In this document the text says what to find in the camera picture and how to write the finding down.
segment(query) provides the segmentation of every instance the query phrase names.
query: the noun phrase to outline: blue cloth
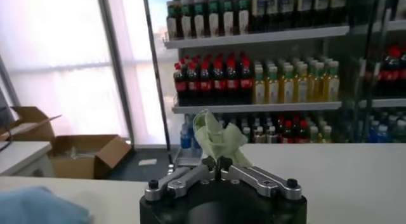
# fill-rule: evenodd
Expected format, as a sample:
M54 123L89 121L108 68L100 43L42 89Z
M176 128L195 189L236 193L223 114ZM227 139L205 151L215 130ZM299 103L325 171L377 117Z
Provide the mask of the blue cloth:
M47 188L30 187L0 193L1 224L88 224L89 211L53 195Z

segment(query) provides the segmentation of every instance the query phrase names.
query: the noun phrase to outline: white table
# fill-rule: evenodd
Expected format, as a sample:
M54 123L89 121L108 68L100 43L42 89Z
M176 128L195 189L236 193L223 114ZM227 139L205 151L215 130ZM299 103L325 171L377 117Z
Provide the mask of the white table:
M0 142L0 148L6 142ZM40 171L45 177L54 177L52 164L47 156L49 142L13 142L0 152L0 175L30 176Z
M406 223L406 144L246 145L256 166L296 178L311 224Z
M90 210L93 224L140 223L140 198L147 183L61 178L0 177L0 192L45 186L57 196Z

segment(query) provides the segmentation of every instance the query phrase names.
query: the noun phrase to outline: floor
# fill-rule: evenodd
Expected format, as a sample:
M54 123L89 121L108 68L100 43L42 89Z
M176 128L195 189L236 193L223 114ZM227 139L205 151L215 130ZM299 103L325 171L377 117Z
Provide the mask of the floor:
M157 159L157 163L139 166L138 163L145 159ZM169 159L166 149L137 149L136 153L131 152L128 154L107 179L126 181L159 180L166 176L168 166Z

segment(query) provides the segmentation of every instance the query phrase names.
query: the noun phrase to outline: open cardboard box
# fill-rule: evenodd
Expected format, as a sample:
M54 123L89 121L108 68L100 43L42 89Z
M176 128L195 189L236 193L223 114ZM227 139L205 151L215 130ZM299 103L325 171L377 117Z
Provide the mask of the open cardboard box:
M84 179L106 177L131 149L118 135L57 136L52 147L50 157L56 177ZM72 147L78 154L95 156L73 159L67 155Z
M60 117L48 117L37 107L11 107L19 116L7 128L15 141L50 141L54 137L51 121ZM7 140L9 133L0 128L0 140Z

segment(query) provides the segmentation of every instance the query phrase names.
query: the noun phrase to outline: white shelf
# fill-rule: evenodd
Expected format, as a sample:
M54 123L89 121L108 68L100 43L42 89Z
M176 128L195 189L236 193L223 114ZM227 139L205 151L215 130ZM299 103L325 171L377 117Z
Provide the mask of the white shelf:
M315 102L315 103L292 103L292 104L262 104L262 105L213 105L200 107L172 108L175 114L197 114L203 110L212 113L243 113L243 112L280 112L297 110L337 110L341 102Z
M349 26L324 27L316 29L292 29L280 32L265 32L225 37L207 37L201 39L186 39L164 41L167 49L195 48L203 46L221 46L247 43L265 43L272 41L288 41L297 39L313 39L323 37L343 36L349 33Z

